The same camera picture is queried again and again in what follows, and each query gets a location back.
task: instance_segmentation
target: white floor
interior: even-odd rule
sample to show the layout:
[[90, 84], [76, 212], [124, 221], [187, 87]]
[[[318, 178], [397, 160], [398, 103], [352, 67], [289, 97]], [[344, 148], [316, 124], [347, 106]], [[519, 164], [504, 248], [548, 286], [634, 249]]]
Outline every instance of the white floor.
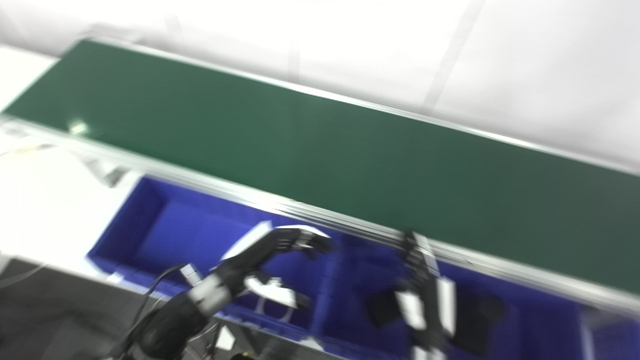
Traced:
[[[46, 71], [55, 58], [0, 45], [0, 108]], [[101, 184], [71, 153], [37, 149], [42, 141], [0, 129], [0, 252], [104, 277], [85, 254], [140, 174]]]

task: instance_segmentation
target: black cable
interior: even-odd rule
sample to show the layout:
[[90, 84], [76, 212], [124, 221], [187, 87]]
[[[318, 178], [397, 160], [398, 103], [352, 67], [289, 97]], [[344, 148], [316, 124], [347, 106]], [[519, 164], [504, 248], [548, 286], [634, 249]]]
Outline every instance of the black cable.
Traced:
[[140, 315], [142, 314], [142, 311], [145, 309], [145, 306], [147, 306], [147, 302], [149, 301], [149, 298], [151, 297], [151, 294], [156, 290], [156, 287], [158, 286], [158, 284], [162, 280], [164, 280], [165, 277], [169, 276], [172, 272], [179, 271], [181, 268], [185, 267], [186, 265], [187, 264], [180, 264], [180, 265], [172, 266], [172, 267], [166, 269], [163, 273], [161, 273], [160, 276], [156, 277], [156, 280], [154, 281], [154, 283], [151, 284], [151, 287], [145, 293], [145, 295], [144, 295], [145, 298], [144, 298], [144, 300], [142, 300], [142, 304], [140, 304], [140, 307], [138, 308], [138, 311], [136, 312], [136, 315], [133, 317], [133, 322], [131, 323], [131, 329], [132, 330], [138, 324], [138, 320], [140, 319]]
[[138, 324], [138, 320], [140, 319], [140, 315], [142, 315], [142, 311], [145, 309], [145, 307], [147, 306], [147, 302], [149, 300], [149, 298], [151, 297], [151, 294], [153, 294], [153, 292], [156, 290], [156, 287], [158, 286], [158, 284], [164, 280], [165, 277], [169, 276], [172, 272], [176, 272], [179, 271], [181, 268], [185, 267], [186, 264], [179, 264], [179, 265], [175, 265], [172, 266], [168, 269], [166, 269], [163, 273], [161, 273], [158, 277], [156, 277], [155, 281], [153, 282], [153, 284], [151, 284], [151, 287], [149, 288], [149, 290], [147, 290], [147, 292], [144, 294], [144, 299], [142, 300], [142, 304], [140, 304], [140, 307], [138, 308], [138, 310], [136, 311], [136, 314], [133, 317], [133, 321], [131, 322], [131, 326], [129, 327], [129, 330], [127, 331], [126, 336], [119, 341], [109, 352], [109, 356], [115, 358], [115, 359], [120, 359], [122, 356], [126, 355], [126, 353], [129, 352], [130, 347], [132, 345], [132, 339], [130, 338], [131, 334], [133, 333], [133, 330], [135, 330], [137, 324]]

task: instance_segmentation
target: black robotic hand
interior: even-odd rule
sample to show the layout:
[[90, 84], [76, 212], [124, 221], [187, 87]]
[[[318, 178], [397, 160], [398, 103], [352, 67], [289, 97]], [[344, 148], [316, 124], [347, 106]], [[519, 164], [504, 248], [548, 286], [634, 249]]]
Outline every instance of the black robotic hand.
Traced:
[[149, 313], [131, 332], [135, 351], [154, 359], [177, 360], [190, 338], [206, 326], [209, 318], [245, 290], [267, 299], [299, 308], [310, 299], [278, 281], [269, 281], [260, 267], [273, 255], [302, 250], [315, 258], [315, 251], [327, 253], [332, 243], [321, 231], [305, 225], [273, 229], [260, 223], [238, 240], [222, 262], [191, 290], [171, 298], [161, 309]]
[[332, 243], [328, 235], [315, 227], [290, 225], [272, 229], [269, 222], [262, 222], [229, 248], [215, 272], [235, 296], [246, 290], [248, 285], [259, 282], [267, 285], [270, 276], [260, 267], [273, 255], [292, 250], [300, 250], [309, 259], [315, 259], [316, 252], [331, 252]]

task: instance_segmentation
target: cable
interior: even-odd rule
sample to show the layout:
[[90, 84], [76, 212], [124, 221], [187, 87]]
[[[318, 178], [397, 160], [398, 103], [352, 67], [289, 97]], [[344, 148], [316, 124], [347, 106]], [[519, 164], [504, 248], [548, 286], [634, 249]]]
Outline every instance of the cable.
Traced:
[[209, 331], [217, 328], [218, 326], [220, 326], [220, 321], [218, 321], [215, 324], [211, 325], [206, 331], [203, 331], [200, 334], [197, 334], [196, 336], [192, 337], [191, 339], [189, 339], [189, 341], [200, 339], [202, 336], [205, 336], [206, 334], [209, 333]]
[[142, 300], [142, 304], [140, 304], [140, 307], [138, 308], [138, 311], [136, 312], [136, 315], [133, 317], [133, 322], [131, 323], [131, 328], [132, 329], [136, 326], [136, 324], [138, 324], [138, 320], [140, 319], [140, 315], [142, 315], [142, 311], [145, 309], [145, 306], [147, 305], [149, 297], [151, 297], [151, 294], [156, 290], [156, 287], [158, 286], [158, 284], [165, 277], [169, 276], [172, 272], [179, 271], [184, 266], [186, 266], [186, 264], [175, 265], [175, 266], [172, 266], [172, 267], [166, 269], [163, 273], [160, 274], [160, 276], [158, 276], [156, 278], [154, 283], [151, 284], [151, 287], [149, 288], [149, 290], [147, 290], [147, 292], [144, 295], [145, 298], [144, 298], [144, 300]]
[[[156, 290], [156, 287], [158, 286], [158, 284], [167, 276], [169, 276], [172, 272], [176, 272], [179, 271], [182, 267], [186, 266], [186, 264], [179, 264], [179, 265], [175, 265], [172, 266], [168, 269], [166, 269], [163, 273], [161, 273], [158, 277], [156, 277], [155, 281], [151, 284], [151, 287], [149, 288], [149, 290], [147, 290], [147, 292], [144, 294], [144, 299], [142, 300], [142, 304], [140, 304], [140, 307], [138, 308], [138, 310], [136, 311], [135, 316], [133, 317], [133, 321], [131, 322], [131, 325], [129, 326], [129, 330], [127, 331], [127, 335], [121, 340], [119, 341], [109, 352], [109, 356], [115, 358], [115, 359], [120, 359], [123, 355], [125, 355], [126, 353], [128, 353], [131, 349], [131, 339], [129, 338], [129, 336], [133, 333], [133, 330], [135, 330], [137, 324], [138, 324], [138, 320], [140, 319], [140, 315], [142, 315], [142, 311], [145, 309], [145, 306], [147, 306], [147, 302], [149, 300], [149, 298], [151, 297], [151, 294], [153, 294], [153, 292]], [[152, 309], [150, 311], [153, 311], [156, 306], [158, 305], [158, 303], [160, 303], [161, 299], [158, 299], [156, 301], [156, 303], [152, 306]]]
[[0, 289], [6, 288], [7, 286], [11, 286], [13, 284], [17, 284], [18, 282], [21, 282], [22, 280], [28, 278], [29, 276], [37, 273], [38, 271], [40, 271], [45, 266], [47, 266], [47, 264], [41, 264], [40, 266], [38, 266], [38, 267], [36, 267], [34, 269], [31, 269], [31, 270], [29, 270], [27, 272], [23, 272], [22, 274], [11, 276], [11, 277], [8, 277], [6, 279], [0, 280]]

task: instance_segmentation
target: black object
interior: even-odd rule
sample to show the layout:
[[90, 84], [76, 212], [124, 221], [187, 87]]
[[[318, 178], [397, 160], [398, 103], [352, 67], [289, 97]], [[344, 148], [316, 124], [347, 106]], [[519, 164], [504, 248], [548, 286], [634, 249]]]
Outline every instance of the black object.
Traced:
[[[384, 327], [402, 317], [394, 288], [365, 300], [371, 322]], [[504, 302], [495, 295], [480, 295], [456, 285], [456, 333], [451, 345], [475, 356], [485, 356], [491, 343], [493, 325], [506, 315]]]
[[132, 338], [146, 355], [176, 360], [182, 356], [187, 341], [202, 331], [208, 321], [187, 293], [180, 293], [163, 306], [163, 311], [149, 313], [136, 326]]
[[366, 299], [365, 307], [369, 319], [378, 328], [387, 326], [402, 317], [393, 288], [381, 291]]
[[138, 320], [140, 319], [140, 315], [142, 314], [142, 311], [144, 310], [145, 306], [147, 305], [147, 302], [149, 301], [149, 297], [151, 297], [151, 294], [153, 294], [153, 292], [156, 290], [156, 287], [158, 286], [158, 284], [162, 280], [164, 280], [165, 277], [169, 276], [173, 272], [180, 271], [180, 269], [185, 266], [186, 264], [179, 264], [179, 265], [172, 266], [166, 269], [163, 273], [161, 273], [156, 278], [154, 283], [151, 284], [151, 287], [149, 287], [149, 290], [147, 290], [147, 292], [145, 293], [145, 299], [142, 300], [142, 304], [140, 304], [140, 307], [138, 308], [138, 311], [136, 312], [136, 315], [133, 317], [133, 321], [131, 322], [131, 328], [136, 326], [136, 324], [138, 323]]
[[493, 324], [504, 318], [506, 306], [495, 295], [478, 295], [457, 286], [458, 314], [452, 345], [475, 356], [485, 356]]

